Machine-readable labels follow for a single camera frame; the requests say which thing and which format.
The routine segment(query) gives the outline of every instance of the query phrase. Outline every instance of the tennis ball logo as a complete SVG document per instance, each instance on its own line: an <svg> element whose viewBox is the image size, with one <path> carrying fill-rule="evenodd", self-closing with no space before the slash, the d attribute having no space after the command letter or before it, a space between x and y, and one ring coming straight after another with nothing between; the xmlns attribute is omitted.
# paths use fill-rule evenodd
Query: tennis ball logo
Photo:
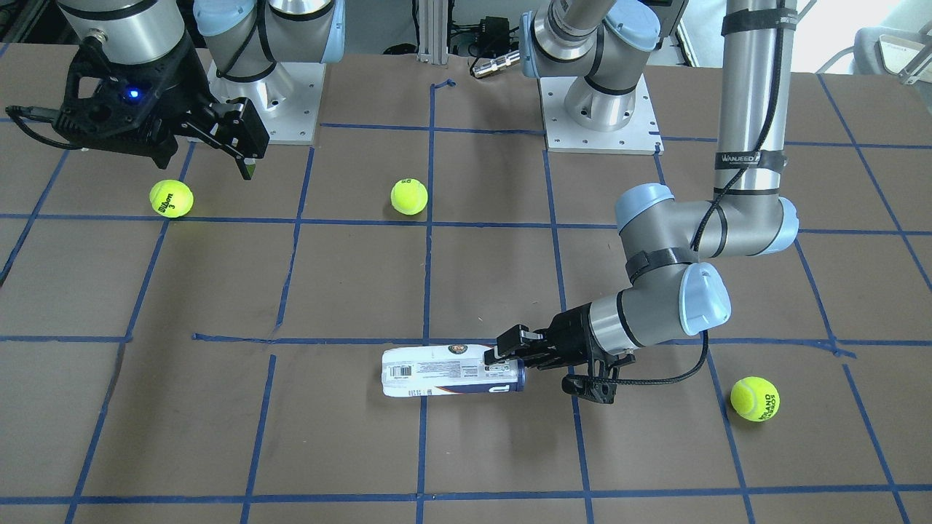
<svg viewBox="0 0 932 524"><path fill-rule="evenodd" d="M766 394L763 396L763 414L758 417L760 421L766 421L776 413L776 395Z"/></svg>
<svg viewBox="0 0 932 524"><path fill-rule="evenodd" d="M174 195L173 195L172 193L169 193L168 195L165 196L165 201L162 202L161 204L159 204L159 206L158 206L158 212L159 212L159 213L165 213L165 210L167 210L167 209L169 209L169 208L174 209L174 206L171 205L171 197L173 197L173 196L174 196Z"/></svg>

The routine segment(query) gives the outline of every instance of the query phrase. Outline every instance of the blue tape grid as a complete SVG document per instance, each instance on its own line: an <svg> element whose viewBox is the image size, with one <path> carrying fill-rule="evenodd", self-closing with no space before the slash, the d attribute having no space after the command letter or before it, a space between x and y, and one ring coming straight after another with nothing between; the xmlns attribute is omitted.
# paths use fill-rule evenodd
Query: blue tape grid
<svg viewBox="0 0 932 524"><path fill-rule="evenodd" d="M831 107L835 110L835 114L838 115L838 119L842 122L844 127L844 132L848 134L848 138L851 140L851 145L854 146L857 156L861 159L861 163L864 164L864 170L867 172L868 177L870 177L870 182L873 184L874 189L877 190L877 195L880 196L880 200L884 203L884 207L888 214L890 214L890 219L893 220L893 225L897 228L897 231L900 233L903 232L903 227L899 224L899 219L897 219L897 214L893 212L893 207L890 205L889 200L886 199L884 190L880 187L880 182L877 181L877 177L874 176L873 170L870 168L868 160L864 157L864 151L862 146L855 139L855 135L851 132L851 128L848 127L848 122L844 119L842 115L842 110L839 109L838 104L835 103L835 98L831 95L831 90L829 90L828 84L825 83L825 78L822 75L817 75L819 83L822 85L822 90L825 91L826 96L829 97L829 102ZM906 244L906 249L909 250L910 256L912 256L912 261L915 263L916 268L919 269L919 273L923 276L925 280L925 287L929 291L932 291L932 281L929 281L928 273L925 272L922 263L919 261L919 257L916 255L914 249L912 249L912 243L907 235L900 235L900 238L903 240L903 243Z"/></svg>
<svg viewBox="0 0 932 524"><path fill-rule="evenodd" d="M6 51L8 46L3 46L0 48L0 57ZM930 231L908 231L904 230L899 224L896 215L893 212L892 207L889 205L889 202L886 200L886 197L880 188L879 183L873 175L870 165L863 156L862 149L867 148L893 148L893 149L932 149L932 145L880 145L880 144L860 144L858 143L853 133L847 126L841 111L838 108L838 105L834 102L834 99L829 92L828 86L826 86L824 80L819 78L822 83L823 89L826 92L826 95L829 97L833 108L835 109L839 119L842 121L843 126L848 133L848 136L851 140L850 144L842 143L816 143L816 142L792 142L787 141L788 145L812 145L812 146L834 146L834 147L853 147L859 154L862 163L865 166L865 169L874 183L874 186L878 192L878 195L884 202L884 205L887 211L890 213L891 218L894 221L896 230L859 230L859 229L803 229L801 230L802 234L836 234L836 235L893 235L901 237L907 245L908 250L910 251L913 261L916 263L917 268L920 270L923 275L926 285L929 286L928 276L925 273L925 269L920 263L918 257L913 251L911 244L909 242L910 236L915 237L926 237L932 236ZM447 81L444 84L439 86L431 86L431 125L429 127L417 127L417 126L369 126L369 125L346 125L346 124L322 124L324 127L342 127L342 128L359 128L359 129L388 129L388 130L399 130L399 131L427 131L430 135L431 147L430 147L430 157L429 157L429 185L428 190L432 192L432 170L433 170L433 137L437 132L471 132L471 133L483 133L483 134L537 134L543 135L542 131L531 131L531 130L470 130L470 129L460 129L460 128L436 128L434 126L434 116L435 116L435 100L434 92L445 86L453 85L452 81ZM0 123L9 122L8 118L0 118ZM666 140L671 141L694 141L694 142L715 142L714 138L691 138L691 137L664 137ZM187 170L187 166L191 160L194 148L193 145L189 147L187 159L185 160L185 166L183 168L180 179L183 180ZM545 173L547 177L547 189L548 189L548 203L550 205L551 220L549 224L524 224L524 223L515 223L515 224L501 224L501 223L466 223L466 222L443 222L435 223L432 221L432 198L430 199L431 207L428 211L428 220L426 222L408 222L408 221L377 221L377 220L324 220L324 219L306 219L303 218L303 205L306 197L306 192L308 188L308 179L310 175L310 164L312 161L313 150L311 149L308 155L308 168L306 171L305 184L302 189L301 201L299 204L299 209L294 220L292 219L279 219L279 218L246 218L246 217L195 217L187 216L179 221L192 221L192 222L250 222L250 223L288 223L295 224L295 248L297 246L297 239L299 235L300 226L303 224L340 224L340 225L392 225L392 226L426 226L428 230L427 243L428 250L426 254L426 266L430 267L430 242L431 242L431 230L433 227L466 227L466 228L549 228L552 231L554 239L554 250L555 250L555 264L556 264L556 273L557 273L557 284L560 292L560 301L561 309L566 308L566 299L563 289L563 275L561 268L561 257L559 254L559 239L558 239L558 230L559 229L615 229L614 225L601 225L601 224L558 224L555 218L555 205L554 205L554 196L553 188L550 180L549 172L549 159L547 157L546 151L544 151L544 165ZM48 341L48 340L57 340L57 341L66 341L66 342L113 342L119 343L119 351L122 352L125 348L124 343L131 338L132 328L135 324L136 318L138 317L139 309L142 306L145 291L148 286L149 279L151 278L152 271L155 267L156 260L158 258L158 253L161 248L161 244L164 241L165 234L168 229L170 221L165 220L156 216L124 216L124 215L66 215L66 214L41 214L41 206L45 200L45 197L48 195L55 179L58 176L58 173L61 171L62 165L67 157L67 153L62 154L62 159L59 162L55 172L52 174L49 183L43 192L42 197L40 197L39 202L36 204L33 212L31 214L0 214L0 218L19 218L26 219L27 226L21 235L21 239L18 241L17 247L14 248L14 252L11 253L10 258L5 264L4 274L9 271L9 267L12 266L13 260L16 257L16 253L19 252L22 243L25 241L26 236L28 236L28 229L31 228L32 223L35 220L127 220L127 221L157 221L162 220L163 225L159 233L156 246L153 250L152 257L150 259L149 267L146 271L143 284L140 289L140 293L137 297L136 304L133 308L133 314L130 318L130 324L128 325L127 332L123 337L70 337L70 336L0 336L0 341ZM664 181L663 168L661 166L660 157L658 154L654 156L655 165L658 172L658 178L661 183ZM819 304L820 313L823 315L823 321L826 324L826 330L829 335L827 339L772 339L772 338L717 338L713 339L711 343L713 344L793 344L793 345L808 345L814 348L821 350L827 350L835 352L835 354L856 357L854 353L847 352L845 350L840 350L837 348L836 344L841 343L849 346L918 346L918 347L929 347L932 346L932 340L869 340L869 339L837 339L831 331L828 317L825 313L824 307L821 304L820 296L816 287L815 279L812 277L811 271L808 268L808 263L805 260L805 255L802 252L802 247L796 242L797 251L803 263L803 266L806 269L807 277L810 280L810 284L813 287L813 291L816 295L816 300ZM294 254L292 258L292 265L294 264ZM283 286L282 290L282 302L281 302L281 312L283 312L285 299L287 297L287 281ZM424 337L423 338L413 338L413 339L379 339L379 338L269 338L269 339L259 339L259 338L231 338L231 337L222 337L222 336L210 336L210 335L201 335L196 334L194 339L212 341L212 342L234 342L234 341L258 341L268 344L276 343L291 343L291 344L381 344L381 343L398 343L398 344L416 344L416 343L448 343L453 340L441 339L441 338L430 338L429 337L429 314L430 314L430 273L427 269L425 275L425 323L424 323ZM476 342L486 342L490 340L476 340ZM668 342L670 344L682 344L682 345L694 345L699 343L698 340L672 340ZM421 400L421 410L420 410L420 429L418 435L418 490L416 493L390 493L390 494L288 494L288 495L253 495L252 490L254 488L255 475L258 469L258 459L262 446L262 435L265 428L265 419L267 415L267 405L268 399L271 392L271 384L274 374L275 366L275 356L272 355L269 359L269 371L267 378L267 385L265 394L263 397L262 410L260 412L259 426L256 432L256 442L254 446L254 455L251 461L249 481L247 485L247 490L245 495L242 496L226 496L226 495L215 495L215 496L202 496L202 497L185 497L185 496L133 496L133 497L109 497L109 496L96 496L88 497L81 494L84 482L87 479L87 475L90 469L91 462L93 460L94 451L96 449L97 443L100 439L100 433L103 429L103 424L105 421L107 408L109 406L109 401L112 394L112 389L108 390L107 395L103 400L102 409L98 417L97 424L95 426L94 435L91 438L89 444L88 453L84 465L82 467L81 475L78 478L77 486L75 487L75 493L71 497L0 497L0 505L17 505L17 504L68 504L69 511L68 516L66 517L66 524L70 523L74 518L74 513L76 507L80 504L114 504L114 503L241 503L243 504L242 520L241 522L246 522L248 520L249 507L254 503L316 503L316 502L416 502L418 505L418 524L423 521L423 503L425 500L430 501L453 501L453 500L534 500L534 499L584 499L586 502L586 516L587 522L593 522L593 512L592 512L592 500L600 498L641 498L641 497L693 497L693 496L734 496L741 495L745 501L745 506L747 510L747 517L749 522L754 522L753 510L750 505L749 496L750 495L772 495L772 494L790 494L790 493L835 493L835 492L891 492L894 495L894 498L897 502L898 509L903 518L904 522L909 522L909 518L906 514L905 508L902 504L899 494L906 491L922 491L928 492L932 491L932 484L897 484L892 475L889 472L889 467L886 463L886 460L883 455L880 443L877 440L876 434L870 425L870 419L867 415L867 412L863 406L863 402L860 399L859 392L857 391L857 386L855 385L854 378L851 374L848 365L843 365L843 370L846 377L848 378L849 384L852 389L852 394L855 397L855 400L858 405L858 409L861 412L861 416L865 422L866 429L870 436L871 442L874 445L875 451L877 452L878 459L880 460L882 467L884 468L884 474L887 478L886 485L826 485L826 486L783 486L783 487L765 487L765 488L751 488L748 487L744 481L744 475L741 468L740 458L738 456L737 447L734 443L733 434L731 431L731 426L728 421L726 405L724 401L724 395L722 394L722 389L720 382L718 380L718 373L715 369L715 364L712 356L709 356L709 367L712 374L713 383L716 388L716 395L719 399L721 415L723 417L723 424L725 426L726 435L728 436L730 447L733 453L733 460L735 465L735 471L738 476L739 488L711 488L711 489L695 489L695 490L591 490L588 480L588 471L587 471L587 461L585 457L585 444L583 440L583 429L582 429L582 420L579 412L579 405L577 399L572 398L572 410L574 417L574 424L577 432L577 443L580 454L580 467L581 467L581 478L583 484L583 490L570 490L570 491L545 491L545 492L526 492L526 491L511 491L511 492L463 492L463 493L441 493L441 494L431 494L427 495L424 489L424 470L425 470L425 461L426 461L426 426L427 426L427 399L423 398Z"/></svg>

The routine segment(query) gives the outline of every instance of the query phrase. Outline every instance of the yellow tennis ball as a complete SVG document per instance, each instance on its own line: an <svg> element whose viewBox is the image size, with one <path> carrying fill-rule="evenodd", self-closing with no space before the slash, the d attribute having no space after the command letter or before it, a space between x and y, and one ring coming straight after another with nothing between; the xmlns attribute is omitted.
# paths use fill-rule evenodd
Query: yellow tennis ball
<svg viewBox="0 0 932 524"><path fill-rule="evenodd" d="M191 211L194 205L194 193L183 182L163 180L149 191L152 209L162 216L178 218Z"/></svg>
<svg viewBox="0 0 932 524"><path fill-rule="evenodd" d="M391 189L391 207L401 214L418 214L427 206L427 187L415 178L404 178Z"/></svg>
<svg viewBox="0 0 932 524"><path fill-rule="evenodd" d="M763 422L776 415L780 408L780 393L769 380L746 377L732 387L732 407L744 419Z"/></svg>

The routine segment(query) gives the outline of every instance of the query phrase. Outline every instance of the light blue joint cap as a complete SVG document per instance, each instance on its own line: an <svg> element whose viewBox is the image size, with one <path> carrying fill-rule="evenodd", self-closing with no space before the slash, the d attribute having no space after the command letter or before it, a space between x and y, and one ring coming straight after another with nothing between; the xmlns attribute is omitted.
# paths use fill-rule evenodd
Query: light blue joint cap
<svg viewBox="0 0 932 524"><path fill-rule="evenodd" d="M321 63L337 63L343 60L346 49L346 3L336 0L333 21L330 22L330 35L327 36L327 46L323 48Z"/></svg>
<svg viewBox="0 0 932 524"><path fill-rule="evenodd" d="M663 184L641 184L634 186L623 193L615 202L615 222L618 232L628 225L639 214L664 200L673 198L670 188Z"/></svg>
<svg viewBox="0 0 932 524"><path fill-rule="evenodd" d="M195 0L194 20L203 36L217 36L233 29L255 8L255 0Z"/></svg>
<svg viewBox="0 0 932 524"><path fill-rule="evenodd" d="M783 197L780 197L780 203L783 205L783 224L780 225L780 230L777 231L774 241L770 242L767 249L755 256L769 255L787 249L793 245L796 234L800 232L800 218L796 215L796 206Z"/></svg>
<svg viewBox="0 0 932 524"><path fill-rule="evenodd" d="M642 51L653 51L660 36L660 21L650 7L638 0L618 0L605 23L619 38Z"/></svg>
<svg viewBox="0 0 932 524"><path fill-rule="evenodd" d="M534 40L530 32L534 30L534 11L521 15L521 42L518 49L521 51L521 72L528 78L540 78L537 64L534 61Z"/></svg>
<svg viewBox="0 0 932 524"><path fill-rule="evenodd" d="M690 337L728 322L732 301L725 282L708 262L691 264L679 284L679 325Z"/></svg>

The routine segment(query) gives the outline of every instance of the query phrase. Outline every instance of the metal mounting plate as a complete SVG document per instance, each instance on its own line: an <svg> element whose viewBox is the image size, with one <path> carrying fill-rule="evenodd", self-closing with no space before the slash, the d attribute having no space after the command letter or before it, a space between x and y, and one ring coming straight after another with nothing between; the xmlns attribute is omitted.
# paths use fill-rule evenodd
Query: metal mounting plate
<svg viewBox="0 0 932 524"><path fill-rule="evenodd" d="M323 77L326 65L322 63L282 62L295 82L295 94L278 105L266 109L259 105L256 111L268 131L270 144L310 145L314 143L317 116L323 95ZM207 77L211 84L218 80L217 66L211 63Z"/></svg>
<svg viewBox="0 0 932 524"><path fill-rule="evenodd" d="M541 78L541 108L548 149L566 153L653 155L659 147L663 154L664 143L644 76L637 82L637 101L631 120L617 131L593 131L569 116L563 99L575 79L573 76Z"/></svg>

